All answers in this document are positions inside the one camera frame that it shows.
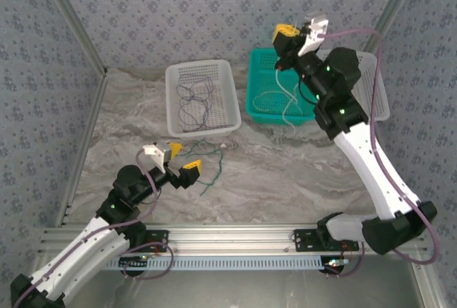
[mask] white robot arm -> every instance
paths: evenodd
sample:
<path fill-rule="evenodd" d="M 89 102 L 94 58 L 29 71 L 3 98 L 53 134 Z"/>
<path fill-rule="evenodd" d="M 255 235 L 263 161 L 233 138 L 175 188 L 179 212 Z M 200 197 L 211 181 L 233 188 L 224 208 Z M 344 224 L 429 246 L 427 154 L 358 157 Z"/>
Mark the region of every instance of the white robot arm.
<path fill-rule="evenodd" d="M 64 308 L 111 259 L 130 247 L 162 242 L 162 237 L 151 240 L 150 232 L 138 219 L 137 206 L 152 193 L 151 181 L 156 190 L 167 183 L 186 189 L 196 182 L 201 173 L 200 160 L 181 167 L 179 175 L 168 168 L 180 149 L 177 143 L 144 146 L 143 152 L 156 165 L 148 172 L 150 179 L 134 165 L 119 170 L 108 198 L 80 235 L 43 268 L 29 277 L 20 274 L 11 283 L 14 307 Z"/>
<path fill-rule="evenodd" d="M 279 56 L 276 68 L 295 70 L 299 83 L 318 99 L 316 121 L 354 165 L 373 200 L 376 215 L 332 214 L 318 222 L 318 235 L 323 245 L 342 240 L 367 242 L 375 252 L 385 254 L 425 229 L 413 207 L 428 221 L 436 216 L 436 208 L 431 202 L 421 202 L 407 187 L 375 140 L 376 152 L 404 193 L 403 198 L 380 168 L 371 146 L 368 117 L 351 93 L 361 77 L 356 52 L 337 47 L 324 60 L 316 55 L 327 26 L 328 19 L 321 13 L 312 14 L 301 29 L 277 25 L 273 35 Z"/>

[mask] patterned wallpaper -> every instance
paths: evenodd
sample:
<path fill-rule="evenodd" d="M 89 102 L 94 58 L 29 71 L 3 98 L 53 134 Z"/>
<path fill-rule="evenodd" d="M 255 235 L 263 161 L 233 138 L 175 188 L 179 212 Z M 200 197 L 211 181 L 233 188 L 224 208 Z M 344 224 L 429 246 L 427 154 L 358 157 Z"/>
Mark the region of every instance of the patterned wallpaper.
<path fill-rule="evenodd" d="M 53 0 L 0 0 L 0 307 L 54 224 L 99 82 Z"/>
<path fill-rule="evenodd" d="M 406 0 L 384 59 L 391 118 L 381 134 L 403 178 L 438 208 L 436 266 L 457 307 L 457 0 Z"/>
<path fill-rule="evenodd" d="M 224 58 L 245 62 L 271 47 L 274 26 L 328 13 L 330 31 L 373 26 L 387 0 L 70 0 L 107 66 L 166 66 Z M 365 37 L 345 45 L 361 48 Z"/>

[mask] gray marble surface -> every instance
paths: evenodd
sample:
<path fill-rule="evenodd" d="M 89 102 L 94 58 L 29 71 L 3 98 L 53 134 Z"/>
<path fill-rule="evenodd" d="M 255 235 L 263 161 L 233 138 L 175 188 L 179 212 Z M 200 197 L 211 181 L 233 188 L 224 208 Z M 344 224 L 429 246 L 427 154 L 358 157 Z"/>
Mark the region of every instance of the gray marble surface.
<path fill-rule="evenodd" d="M 370 196 L 343 153 L 315 122 L 290 137 L 289 126 L 260 125 L 245 112 L 247 71 L 233 68 L 243 123 L 225 144 L 224 170 L 214 187 L 164 187 L 149 222 L 316 222 L 332 212 L 373 213 Z M 144 144 L 171 140 L 166 127 L 163 69 L 109 69 L 78 189 L 66 222 L 87 222 L 111 189 L 117 171 L 134 164 Z M 203 181 L 218 169 L 203 157 Z M 176 160 L 182 165 L 185 159 Z M 152 166 L 146 157 L 145 164 Z"/>

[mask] plastic basket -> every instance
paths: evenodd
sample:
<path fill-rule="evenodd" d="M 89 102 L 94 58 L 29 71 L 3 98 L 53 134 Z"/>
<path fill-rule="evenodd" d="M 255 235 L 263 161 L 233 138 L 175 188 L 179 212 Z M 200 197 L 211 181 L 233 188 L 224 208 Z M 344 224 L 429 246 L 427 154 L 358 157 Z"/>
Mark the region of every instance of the plastic basket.
<path fill-rule="evenodd" d="M 318 51 L 318 56 L 326 58 L 330 50 L 322 49 Z M 361 78 L 353 88 L 353 95 L 358 100 L 363 110 L 369 115 L 371 108 L 371 94 L 373 92 L 373 77 L 376 68 L 376 57 L 367 52 L 357 51 Z M 249 59 L 248 70 L 248 90 L 246 95 L 246 112 L 252 116 L 253 120 L 259 124 L 286 124 L 282 118 L 283 110 L 289 102 L 289 97 L 285 94 L 264 94 L 267 91 L 281 91 L 276 83 L 276 70 L 274 65 L 277 60 L 274 49 L 254 49 Z M 294 70 L 279 72 L 279 81 L 286 90 L 292 92 L 298 83 L 298 75 Z M 313 95 L 306 86 L 301 86 L 303 95 L 312 100 Z M 384 88 L 381 74 L 378 78 L 378 88 L 376 90 L 376 120 L 384 121 L 390 116 L 386 89 Z M 300 94 L 296 95 L 298 106 L 291 104 L 284 116 L 292 124 L 299 126 L 305 121 L 314 119 L 314 106 L 304 101 Z"/>
<path fill-rule="evenodd" d="M 209 98 L 211 108 L 208 110 L 206 127 L 198 131 L 186 131 L 187 126 L 203 121 L 204 106 L 197 101 L 186 105 L 189 114 L 179 115 L 181 108 L 179 80 L 184 86 L 193 86 L 193 91 L 207 92 L 205 83 L 196 83 L 203 76 L 211 78 L 214 90 Z M 230 64 L 225 60 L 191 61 L 170 66 L 165 72 L 166 84 L 166 121 L 171 136 L 190 140 L 203 139 L 208 136 L 226 136 L 241 125 L 241 115 L 236 96 L 235 83 Z"/>

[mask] teal basket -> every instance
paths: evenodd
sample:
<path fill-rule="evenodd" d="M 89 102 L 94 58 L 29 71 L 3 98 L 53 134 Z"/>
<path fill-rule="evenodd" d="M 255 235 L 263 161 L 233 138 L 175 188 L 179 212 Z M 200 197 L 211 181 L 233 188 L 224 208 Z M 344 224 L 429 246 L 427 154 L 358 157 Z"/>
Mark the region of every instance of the teal basket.
<path fill-rule="evenodd" d="M 283 118 L 283 110 L 290 101 L 290 96 L 268 91 L 282 91 L 276 83 L 274 65 L 278 56 L 274 49 L 253 49 L 249 59 L 248 92 L 246 94 L 246 112 L 258 124 L 287 124 Z M 294 94 L 293 88 L 298 83 L 298 75 L 294 70 L 280 71 L 278 74 L 281 85 Z M 301 85 L 303 95 L 310 101 L 315 101 L 305 85 Z M 290 104 L 284 116 L 295 126 L 314 119 L 314 105 L 301 98 L 296 90 L 298 106 Z"/>

